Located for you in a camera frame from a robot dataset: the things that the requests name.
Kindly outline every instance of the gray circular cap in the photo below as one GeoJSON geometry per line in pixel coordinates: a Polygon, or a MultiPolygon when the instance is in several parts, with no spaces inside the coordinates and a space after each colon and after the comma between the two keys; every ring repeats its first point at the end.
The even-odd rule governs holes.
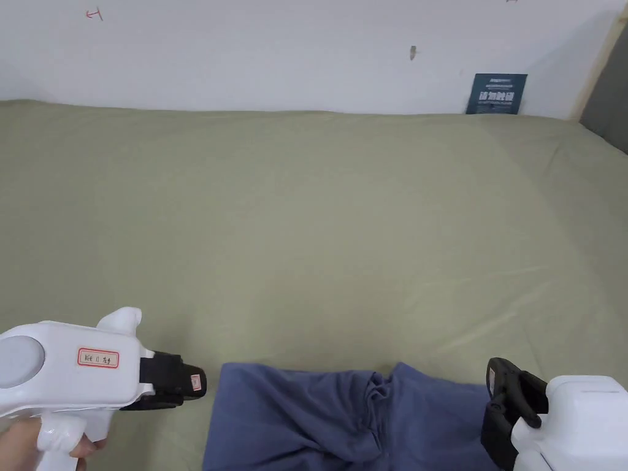
{"type": "Polygon", "coordinates": [[[0,340],[0,389],[19,386],[35,376],[46,357],[33,337],[16,335],[0,340]]]}

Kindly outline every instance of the red label sticker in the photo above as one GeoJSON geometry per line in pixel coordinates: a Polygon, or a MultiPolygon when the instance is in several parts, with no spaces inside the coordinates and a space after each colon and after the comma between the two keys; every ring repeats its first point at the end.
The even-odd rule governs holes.
{"type": "Polygon", "coordinates": [[[190,376],[190,379],[192,380],[192,389],[194,391],[200,391],[203,389],[203,384],[200,381],[200,374],[193,374],[190,376]]]}
{"type": "Polygon", "coordinates": [[[120,354],[110,350],[78,349],[77,364],[95,368],[118,368],[120,354]]]}

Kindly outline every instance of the mattress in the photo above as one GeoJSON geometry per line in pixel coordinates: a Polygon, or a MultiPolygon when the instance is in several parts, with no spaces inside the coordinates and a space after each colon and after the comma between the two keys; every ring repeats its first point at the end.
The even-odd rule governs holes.
{"type": "Polygon", "coordinates": [[[95,325],[208,375],[116,414],[90,469],[199,469],[220,366],[628,386],[628,160],[523,116],[0,104],[0,329],[95,325]]]}

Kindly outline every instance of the blue pants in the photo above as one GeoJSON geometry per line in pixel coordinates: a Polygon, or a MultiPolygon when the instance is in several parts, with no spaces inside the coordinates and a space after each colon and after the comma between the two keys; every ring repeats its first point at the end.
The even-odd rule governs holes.
{"type": "Polygon", "coordinates": [[[495,471],[480,444],[485,386],[399,363],[311,373],[222,368],[204,471],[495,471]]]}

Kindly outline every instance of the poster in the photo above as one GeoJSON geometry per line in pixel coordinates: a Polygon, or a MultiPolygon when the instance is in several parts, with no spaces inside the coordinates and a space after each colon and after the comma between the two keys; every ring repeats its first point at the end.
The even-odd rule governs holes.
{"type": "Polygon", "coordinates": [[[517,114],[526,73],[476,73],[467,114],[517,114]]]}

